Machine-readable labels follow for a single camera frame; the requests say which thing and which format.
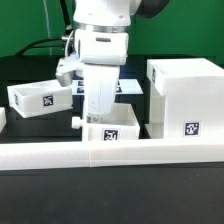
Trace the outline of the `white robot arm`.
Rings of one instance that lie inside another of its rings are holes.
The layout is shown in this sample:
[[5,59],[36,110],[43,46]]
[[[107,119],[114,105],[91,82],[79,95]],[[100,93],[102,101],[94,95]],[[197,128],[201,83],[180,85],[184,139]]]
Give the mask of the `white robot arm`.
[[75,50],[83,64],[86,114],[111,113],[120,67],[126,63],[133,16],[153,18],[170,0],[75,0]]

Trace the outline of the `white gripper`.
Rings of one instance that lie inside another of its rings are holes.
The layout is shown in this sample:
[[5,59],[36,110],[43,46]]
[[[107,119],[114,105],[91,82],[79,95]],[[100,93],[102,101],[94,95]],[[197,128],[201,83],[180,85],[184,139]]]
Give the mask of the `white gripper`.
[[111,113],[119,73],[119,66],[84,65],[84,108],[88,118],[101,119]]

